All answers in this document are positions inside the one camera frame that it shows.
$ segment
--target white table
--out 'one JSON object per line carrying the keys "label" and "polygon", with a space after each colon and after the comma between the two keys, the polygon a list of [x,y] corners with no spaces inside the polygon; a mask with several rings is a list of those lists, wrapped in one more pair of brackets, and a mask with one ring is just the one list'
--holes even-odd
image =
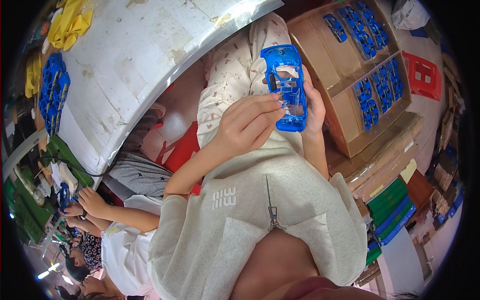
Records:
{"label": "white table", "polygon": [[163,91],[219,42],[280,0],[97,0],[92,25],[63,52],[71,85],[59,136],[100,174]]}

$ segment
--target white plastic bag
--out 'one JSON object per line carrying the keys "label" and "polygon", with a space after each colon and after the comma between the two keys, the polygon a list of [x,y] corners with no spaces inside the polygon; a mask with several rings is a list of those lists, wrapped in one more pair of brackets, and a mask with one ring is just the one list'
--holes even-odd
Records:
{"label": "white plastic bag", "polygon": [[419,0],[397,0],[392,13],[396,29],[414,30],[424,27],[430,15]]}

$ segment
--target patterned pajama pants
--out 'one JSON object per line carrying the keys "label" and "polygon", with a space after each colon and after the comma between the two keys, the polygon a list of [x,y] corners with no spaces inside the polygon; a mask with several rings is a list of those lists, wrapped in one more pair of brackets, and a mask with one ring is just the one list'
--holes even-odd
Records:
{"label": "patterned pajama pants", "polygon": [[290,43],[285,21],[272,12],[208,53],[205,74],[208,87],[200,94],[197,114],[200,147],[204,146],[205,135],[219,126],[220,118],[232,103],[248,95],[269,93],[268,86],[262,83],[266,63],[260,58],[260,51]]}

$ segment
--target yellow cloth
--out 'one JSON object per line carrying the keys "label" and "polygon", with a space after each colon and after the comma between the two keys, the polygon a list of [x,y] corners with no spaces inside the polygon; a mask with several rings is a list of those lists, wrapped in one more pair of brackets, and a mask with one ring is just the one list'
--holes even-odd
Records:
{"label": "yellow cloth", "polygon": [[81,0],[67,0],[63,13],[59,13],[53,20],[47,39],[55,48],[68,50],[90,27],[93,11],[80,14]]}
{"label": "yellow cloth", "polygon": [[25,97],[31,98],[33,96],[33,61],[31,57],[27,59],[25,73]]}
{"label": "yellow cloth", "polygon": [[40,53],[36,53],[27,59],[25,69],[25,97],[31,98],[40,91],[42,73]]}

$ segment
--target zipper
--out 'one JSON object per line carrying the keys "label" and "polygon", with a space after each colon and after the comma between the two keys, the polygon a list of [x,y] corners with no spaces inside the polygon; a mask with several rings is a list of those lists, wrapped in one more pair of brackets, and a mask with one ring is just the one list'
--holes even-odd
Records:
{"label": "zipper", "polygon": [[268,232],[272,231],[273,228],[279,228],[285,232],[286,228],[282,227],[279,225],[277,219],[276,219],[276,206],[272,206],[272,199],[270,197],[270,186],[268,184],[268,177],[265,174],[265,180],[267,183],[267,194],[268,194],[268,212],[270,213],[270,228],[268,229]]}

